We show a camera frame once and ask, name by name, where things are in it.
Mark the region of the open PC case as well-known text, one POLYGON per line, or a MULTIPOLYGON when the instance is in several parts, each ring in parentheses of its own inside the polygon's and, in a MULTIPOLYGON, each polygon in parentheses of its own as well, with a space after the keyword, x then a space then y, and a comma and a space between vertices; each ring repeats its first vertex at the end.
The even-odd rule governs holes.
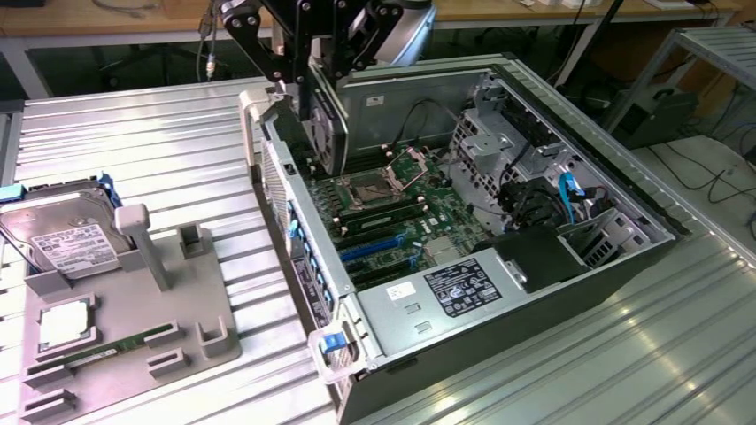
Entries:
POLYGON ((265 223, 282 263, 294 306, 305 326, 315 373, 333 399, 335 425, 354 425, 382 408, 439 383, 549 328, 599 305, 666 256, 682 236, 678 221, 610 160, 599 143, 611 136, 530 73, 502 56, 378 66, 335 86, 346 112, 347 148, 342 174, 363 162, 385 161, 407 147, 425 151, 449 172, 450 140, 462 106, 481 78, 502 78, 523 102, 554 126, 582 161, 559 183, 578 183, 569 200, 590 202, 590 218, 615 207, 643 224, 666 230, 673 240, 623 257, 535 292, 506 313, 395 359, 382 354, 357 300, 355 287, 339 265, 335 248, 314 206, 305 179, 319 165, 297 117, 294 93, 271 93, 266 107, 247 106, 243 126, 254 133, 249 157, 253 185, 265 223), (347 345, 322 354, 319 338, 341 332, 347 345))

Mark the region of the silver disk bay cage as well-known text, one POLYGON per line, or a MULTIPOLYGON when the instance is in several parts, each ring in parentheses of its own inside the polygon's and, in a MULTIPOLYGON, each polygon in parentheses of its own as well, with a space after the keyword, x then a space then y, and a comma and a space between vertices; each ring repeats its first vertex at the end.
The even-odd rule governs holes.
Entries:
POLYGON ((582 161, 502 78, 486 75, 462 106, 450 140, 450 181, 471 217, 494 235, 590 218, 585 199, 559 183, 582 161))

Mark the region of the black box on floor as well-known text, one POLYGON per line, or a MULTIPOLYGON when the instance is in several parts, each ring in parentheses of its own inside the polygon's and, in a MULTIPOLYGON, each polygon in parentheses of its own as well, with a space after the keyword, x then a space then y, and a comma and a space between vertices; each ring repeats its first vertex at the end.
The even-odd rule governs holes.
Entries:
POLYGON ((634 97, 611 135, 629 150, 665 143, 674 138, 697 106, 694 93, 665 85, 650 86, 634 97))

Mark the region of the metal socket cover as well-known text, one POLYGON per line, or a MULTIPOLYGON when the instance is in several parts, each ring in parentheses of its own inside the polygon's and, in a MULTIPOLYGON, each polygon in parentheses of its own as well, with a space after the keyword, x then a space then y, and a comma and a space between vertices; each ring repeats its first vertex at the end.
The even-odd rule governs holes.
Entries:
POLYGON ((407 147, 383 167, 383 177, 395 191, 406 190, 429 171, 425 155, 407 147))

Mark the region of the grey power supply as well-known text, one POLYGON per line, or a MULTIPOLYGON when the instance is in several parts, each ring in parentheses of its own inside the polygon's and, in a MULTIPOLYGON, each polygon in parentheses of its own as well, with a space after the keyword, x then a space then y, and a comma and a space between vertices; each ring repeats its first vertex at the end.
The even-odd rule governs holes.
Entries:
POLYGON ((395 359, 526 300, 526 274, 489 248, 357 293, 382 354, 395 359))

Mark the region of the blue expansion slot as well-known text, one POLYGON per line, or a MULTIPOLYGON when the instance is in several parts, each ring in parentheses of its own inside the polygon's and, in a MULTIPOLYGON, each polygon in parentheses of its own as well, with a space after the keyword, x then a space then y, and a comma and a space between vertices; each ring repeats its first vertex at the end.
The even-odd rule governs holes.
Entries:
POLYGON ((405 235, 403 234, 398 234, 391 236, 390 238, 386 238, 383 240, 379 240, 374 243, 369 243, 365 246, 361 246, 350 251, 346 251, 343 253, 339 254, 339 260, 342 262, 354 260, 354 259, 361 259, 367 255, 371 255, 374 253, 394 249, 397 247, 399 247, 402 245, 405 241, 405 235))

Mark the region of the wooden desk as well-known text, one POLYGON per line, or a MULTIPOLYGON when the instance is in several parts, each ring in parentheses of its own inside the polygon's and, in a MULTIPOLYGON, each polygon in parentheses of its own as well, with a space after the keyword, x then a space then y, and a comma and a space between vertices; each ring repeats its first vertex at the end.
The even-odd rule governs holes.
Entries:
MULTIPOLYGON (((662 10, 643 0, 623 0, 615 22, 647 20, 730 19, 741 7, 731 0, 686 9, 662 10)), ((435 3, 435 28, 470 28, 487 24, 562 25, 589 23, 607 12, 609 1, 581 10, 559 4, 525 6, 514 0, 439 0, 435 3)), ((141 18, 98 8, 89 0, 46 0, 41 8, 0 8, 0 36, 123 35, 193 31, 201 14, 173 19, 161 8, 141 18)))

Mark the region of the green RAM stick with label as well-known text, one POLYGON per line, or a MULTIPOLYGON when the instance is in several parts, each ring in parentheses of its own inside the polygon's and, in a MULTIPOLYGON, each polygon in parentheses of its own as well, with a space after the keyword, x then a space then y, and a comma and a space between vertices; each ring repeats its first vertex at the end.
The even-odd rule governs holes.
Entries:
POLYGON ((103 344, 99 347, 89 348, 82 352, 59 355, 42 362, 37 362, 33 366, 27 367, 27 373, 31 374, 33 372, 38 372, 57 366, 70 368, 82 367, 95 361, 110 358, 111 356, 122 354, 127 351, 135 350, 143 344, 143 335, 129 336, 119 339, 118 341, 103 344))

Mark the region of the silver chipset heatsink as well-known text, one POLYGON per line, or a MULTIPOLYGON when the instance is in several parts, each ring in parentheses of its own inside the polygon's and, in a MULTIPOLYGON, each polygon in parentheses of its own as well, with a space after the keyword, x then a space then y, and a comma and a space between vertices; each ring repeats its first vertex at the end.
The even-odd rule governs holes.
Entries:
POLYGON ((443 264, 463 256, 462 248, 449 236, 430 239, 423 245, 423 251, 435 264, 443 264))

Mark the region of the graphics card with metal bracket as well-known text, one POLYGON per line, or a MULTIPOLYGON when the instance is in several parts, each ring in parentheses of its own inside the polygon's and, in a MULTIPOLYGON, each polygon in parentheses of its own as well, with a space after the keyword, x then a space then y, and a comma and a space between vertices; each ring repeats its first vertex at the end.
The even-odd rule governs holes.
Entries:
POLYGON ((325 172, 342 174, 346 163, 346 112, 335 93, 335 81, 319 58, 321 42, 309 43, 303 76, 297 80, 297 117, 325 172))

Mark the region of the silver CPU chip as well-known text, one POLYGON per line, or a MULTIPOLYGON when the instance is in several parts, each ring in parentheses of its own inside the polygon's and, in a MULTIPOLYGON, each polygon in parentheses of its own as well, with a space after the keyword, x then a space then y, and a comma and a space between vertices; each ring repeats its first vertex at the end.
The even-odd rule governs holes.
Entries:
POLYGON ((41 313, 38 343, 45 350, 83 337, 89 331, 87 310, 87 304, 77 301, 41 313))

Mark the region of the perforated metal disk bay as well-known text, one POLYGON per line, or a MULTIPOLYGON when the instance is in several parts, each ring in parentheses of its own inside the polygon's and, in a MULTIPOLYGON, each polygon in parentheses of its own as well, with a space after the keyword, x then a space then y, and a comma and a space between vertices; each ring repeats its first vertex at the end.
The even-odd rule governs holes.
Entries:
POLYGON ((673 240, 671 234, 653 223, 643 224, 610 207, 593 218, 557 228, 582 262, 591 268, 611 263, 673 240))

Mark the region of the dark installed RAM stick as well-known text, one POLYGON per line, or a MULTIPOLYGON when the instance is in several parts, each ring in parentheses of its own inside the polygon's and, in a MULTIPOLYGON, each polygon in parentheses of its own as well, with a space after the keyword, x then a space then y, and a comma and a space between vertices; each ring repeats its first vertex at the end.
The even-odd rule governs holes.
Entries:
POLYGON ((341 236, 363 233, 381 226, 390 226, 423 215, 427 210, 425 203, 411 200, 379 205, 378 207, 343 214, 338 217, 335 228, 341 236))

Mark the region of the blue disk caddy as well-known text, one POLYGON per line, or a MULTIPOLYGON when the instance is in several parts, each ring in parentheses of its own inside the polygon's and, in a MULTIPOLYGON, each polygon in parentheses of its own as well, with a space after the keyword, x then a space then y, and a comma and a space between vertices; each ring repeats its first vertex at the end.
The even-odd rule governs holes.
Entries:
POLYGON ((111 177, 106 173, 98 173, 89 177, 66 182, 50 184, 37 184, 25 186, 17 182, 0 186, 0 205, 9 205, 15 202, 27 201, 41 197, 51 197, 66 194, 67 192, 97 189, 102 196, 109 200, 113 207, 121 207, 119 197, 114 188, 111 177))

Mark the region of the silver hard disk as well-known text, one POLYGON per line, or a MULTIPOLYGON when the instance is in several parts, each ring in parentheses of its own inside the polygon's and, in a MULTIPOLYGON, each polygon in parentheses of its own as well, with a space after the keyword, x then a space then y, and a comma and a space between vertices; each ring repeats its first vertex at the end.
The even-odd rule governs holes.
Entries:
POLYGON ((97 182, 37 187, 0 205, 0 235, 37 272, 57 270, 75 280, 118 267, 133 249, 114 227, 115 206, 97 182))

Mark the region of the CPU socket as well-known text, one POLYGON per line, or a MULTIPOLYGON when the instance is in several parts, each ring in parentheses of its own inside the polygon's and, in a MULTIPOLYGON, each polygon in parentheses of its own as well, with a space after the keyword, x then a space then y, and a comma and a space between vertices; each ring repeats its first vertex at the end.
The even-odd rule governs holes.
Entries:
POLYGON ((346 192, 350 196, 350 210, 361 210, 401 199, 401 195, 381 174, 362 174, 350 177, 346 192))

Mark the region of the green motherboard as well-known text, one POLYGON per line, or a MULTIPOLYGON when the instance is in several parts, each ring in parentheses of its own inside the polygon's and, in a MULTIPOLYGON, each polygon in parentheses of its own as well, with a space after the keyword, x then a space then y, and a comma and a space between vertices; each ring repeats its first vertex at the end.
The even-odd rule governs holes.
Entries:
POLYGON ((401 152, 390 152, 381 163, 369 164, 363 162, 362 167, 349 174, 329 176, 318 167, 309 167, 310 174, 305 179, 305 185, 335 248, 339 265, 343 267, 357 291, 370 289, 399 277, 441 265, 433 262, 423 251, 423 245, 430 239, 449 236, 462 248, 465 256, 471 252, 474 244, 490 235, 490 232, 471 217, 465 208, 461 197, 450 185, 450 173, 441 169, 439 164, 427 152, 421 152, 425 155, 429 171, 406 190, 394 191, 401 195, 398 201, 411 200, 425 203, 426 212, 415 219, 390 226, 381 226, 350 236, 341 236, 335 228, 341 215, 398 201, 374 205, 361 210, 350 210, 350 196, 346 192, 347 180, 350 177, 362 174, 381 174, 383 176, 383 167, 401 152), (346 262, 339 260, 341 253, 398 234, 405 235, 405 241, 399 247, 367 255, 361 259, 346 262))

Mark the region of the metal slat side table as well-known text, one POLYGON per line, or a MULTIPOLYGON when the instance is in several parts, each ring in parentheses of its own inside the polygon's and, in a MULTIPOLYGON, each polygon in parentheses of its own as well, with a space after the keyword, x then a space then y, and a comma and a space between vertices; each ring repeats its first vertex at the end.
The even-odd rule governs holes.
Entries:
POLYGON ((623 118, 641 90, 653 80, 669 53, 681 48, 702 59, 756 92, 756 29, 734 27, 689 27, 673 29, 639 72, 626 95, 613 103, 601 127, 611 132, 623 118))

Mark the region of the grey parts rack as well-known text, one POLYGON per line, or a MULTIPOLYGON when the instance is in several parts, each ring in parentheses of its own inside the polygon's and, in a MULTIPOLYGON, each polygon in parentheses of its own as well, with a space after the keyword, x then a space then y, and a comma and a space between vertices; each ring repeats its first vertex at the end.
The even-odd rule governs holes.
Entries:
POLYGON ((75 280, 57 270, 25 278, 25 324, 18 371, 17 420, 62 425, 126 398, 235 359, 241 346, 209 232, 191 223, 151 239, 141 204, 114 211, 115 230, 134 248, 118 267, 75 280), (43 349, 41 313, 57 305, 87 304, 89 331, 77 341, 43 349), (82 367, 27 367, 129 336, 135 350, 82 367))

